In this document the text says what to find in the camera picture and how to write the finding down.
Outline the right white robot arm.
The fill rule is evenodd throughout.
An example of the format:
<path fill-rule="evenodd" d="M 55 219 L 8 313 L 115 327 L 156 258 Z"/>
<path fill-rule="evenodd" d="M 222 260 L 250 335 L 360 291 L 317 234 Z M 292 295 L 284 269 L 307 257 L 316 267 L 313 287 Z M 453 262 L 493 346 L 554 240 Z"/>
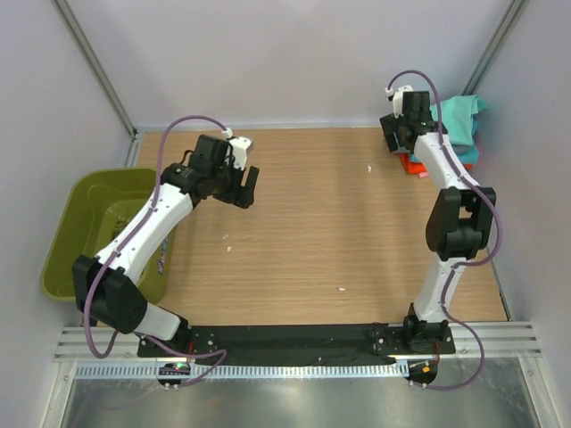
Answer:
<path fill-rule="evenodd" d="M 400 332 L 404 348 L 428 353 L 445 341 L 447 310 L 460 277 L 488 244 L 496 193 L 480 186 L 460 162 L 443 124 L 432 116 L 427 91 L 401 86 L 385 94 L 393 111 L 380 124 L 389 148 L 412 152 L 439 191 L 426 223 L 432 265 Z"/>

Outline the teal green t shirt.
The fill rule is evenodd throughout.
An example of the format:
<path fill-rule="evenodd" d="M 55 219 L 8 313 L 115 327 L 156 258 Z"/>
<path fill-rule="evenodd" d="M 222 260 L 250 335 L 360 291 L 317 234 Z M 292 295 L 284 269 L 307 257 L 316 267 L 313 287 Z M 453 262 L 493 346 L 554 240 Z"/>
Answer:
<path fill-rule="evenodd" d="M 476 119 L 476 116 L 488 108 L 487 102 L 479 95 L 457 95 L 441 101 L 442 120 Z"/>

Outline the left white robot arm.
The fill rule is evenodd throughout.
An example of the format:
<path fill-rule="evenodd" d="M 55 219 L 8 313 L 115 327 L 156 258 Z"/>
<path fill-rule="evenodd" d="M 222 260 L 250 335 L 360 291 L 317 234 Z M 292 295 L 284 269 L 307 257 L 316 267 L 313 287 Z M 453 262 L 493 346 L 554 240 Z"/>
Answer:
<path fill-rule="evenodd" d="M 94 257 L 72 266 L 76 304 L 84 320 L 94 319 L 116 333 L 135 333 L 160 349 L 184 356 L 190 328 L 183 317 L 152 304 L 139 290 L 141 274 L 154 252 L 203 200 L 249 208 L 260 173 L 247 165 L 251 139 L 199 136 L 183 160 L 159 175 L 150 199 L 128 225 Z"/>

